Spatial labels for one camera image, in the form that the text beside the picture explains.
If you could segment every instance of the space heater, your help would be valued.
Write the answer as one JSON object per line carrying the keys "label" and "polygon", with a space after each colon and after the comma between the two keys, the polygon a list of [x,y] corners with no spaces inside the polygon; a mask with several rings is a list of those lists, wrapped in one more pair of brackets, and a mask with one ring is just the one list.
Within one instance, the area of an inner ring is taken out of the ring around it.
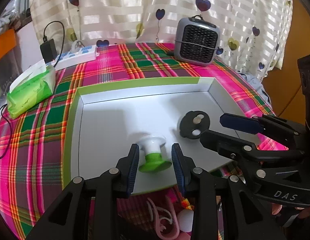
{"label": "space heater", "polygon": [[174,57],[179,61],[207,67],[216,56],[220,31],[216,25],[196,17],[182,18],[178,22]]}

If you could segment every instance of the green tissue package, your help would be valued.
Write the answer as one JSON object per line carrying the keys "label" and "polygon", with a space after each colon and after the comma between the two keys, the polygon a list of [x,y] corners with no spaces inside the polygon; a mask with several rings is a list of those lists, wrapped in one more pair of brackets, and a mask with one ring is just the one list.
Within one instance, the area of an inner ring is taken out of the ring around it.
{"label": "green tissue package", "polygon": [[52,65],[42,60],[22,73],[7,93],[7,108],[15,119],[37,103],[50,97],[55,88],[56,75]]}

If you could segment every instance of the power adapter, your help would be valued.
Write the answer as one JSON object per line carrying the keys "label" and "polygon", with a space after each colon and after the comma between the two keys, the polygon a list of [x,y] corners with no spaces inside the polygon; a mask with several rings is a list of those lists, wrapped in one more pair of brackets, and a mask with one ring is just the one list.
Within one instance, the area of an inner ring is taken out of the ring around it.
{"label": "power adapter", "polygon": [[44,41],[44,43],[40,45],[40,50],[45,63],[52,62],[57,57],[54,39]]}

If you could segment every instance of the white lettering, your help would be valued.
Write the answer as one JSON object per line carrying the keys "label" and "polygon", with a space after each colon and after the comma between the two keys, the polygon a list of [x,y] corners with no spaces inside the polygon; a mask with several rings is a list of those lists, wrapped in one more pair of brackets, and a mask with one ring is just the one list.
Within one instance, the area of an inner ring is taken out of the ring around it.
{"label": "white lettering", "polygon": [[287,193],[287,194],[285,194],[283,197],[281,197],[281,198],[288,198],[289,197],[289,194]]}
{"label": "white lettering", "polygon": [[292,198],[290,198],[290,200],[294,200],[295,197],[297,197],[297,195],[293,195]]}
{"label": "white lettering", "polygon": [[278,190],[278,191],[275,193],[274,197],[279,197],[281,194],[282,194],[282,192]]}

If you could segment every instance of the white ball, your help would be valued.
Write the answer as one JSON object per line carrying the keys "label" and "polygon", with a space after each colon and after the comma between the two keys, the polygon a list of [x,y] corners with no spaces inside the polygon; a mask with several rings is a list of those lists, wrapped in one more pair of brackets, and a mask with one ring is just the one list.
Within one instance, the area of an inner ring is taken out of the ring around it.
{"label": "white ball", "polygon": [[190,209],[184,209],[177,215],[177,221],[179,230],[183,232],[191,232],[193,225],[194,211]]}

